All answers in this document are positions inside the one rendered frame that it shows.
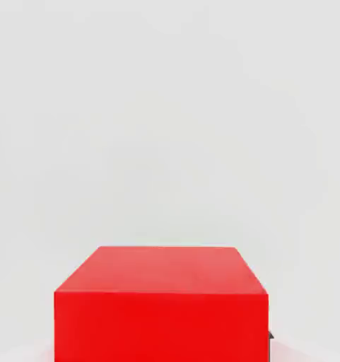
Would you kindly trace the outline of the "small red cube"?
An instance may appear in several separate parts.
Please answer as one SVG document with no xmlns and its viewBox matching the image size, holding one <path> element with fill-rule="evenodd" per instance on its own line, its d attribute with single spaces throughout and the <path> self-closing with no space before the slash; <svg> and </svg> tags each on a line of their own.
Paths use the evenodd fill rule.
<svg viewBox="0 0 340 362">
<path fill-rule="evenodd" d="M 269 362 L 269 345 L 234 247 L 100 247 L 54 292 L 54 362 Z"/>
</svg>

